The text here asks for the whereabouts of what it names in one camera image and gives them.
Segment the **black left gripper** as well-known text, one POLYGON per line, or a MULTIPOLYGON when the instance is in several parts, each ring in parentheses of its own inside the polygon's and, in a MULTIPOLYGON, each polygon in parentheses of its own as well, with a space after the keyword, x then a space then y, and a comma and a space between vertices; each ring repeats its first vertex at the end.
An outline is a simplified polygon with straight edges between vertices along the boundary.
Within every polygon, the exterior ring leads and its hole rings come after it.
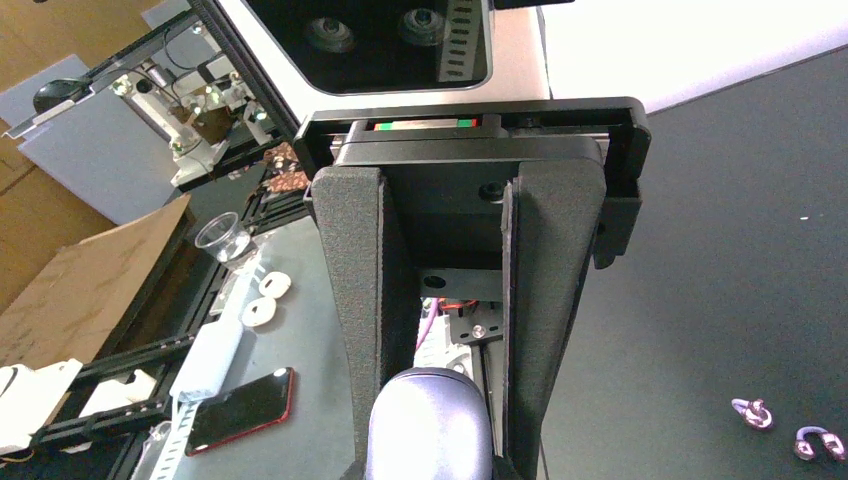
POLYGON ((332 110, 303 122, 294 149, 316 175, 314 220, 351 381, 344 478, 364 478, 376 397, 413 364, 420 288, 500 298, 502 201, 502 453, 513 478, 536 477, 595 231, 592 259, 604 269, 633 233, 650 142, 631 97, 332 110))

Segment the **purple charging case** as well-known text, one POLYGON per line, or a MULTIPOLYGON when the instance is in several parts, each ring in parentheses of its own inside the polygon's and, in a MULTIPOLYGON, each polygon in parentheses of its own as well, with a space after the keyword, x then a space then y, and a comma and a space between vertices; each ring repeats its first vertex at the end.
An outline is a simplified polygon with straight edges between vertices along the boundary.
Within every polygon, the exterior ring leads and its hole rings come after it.
POLYGON ((370 415, 366 479, 493 475, 489 414, 471 379, 446 368, 412 368, 386 383, 370 415))

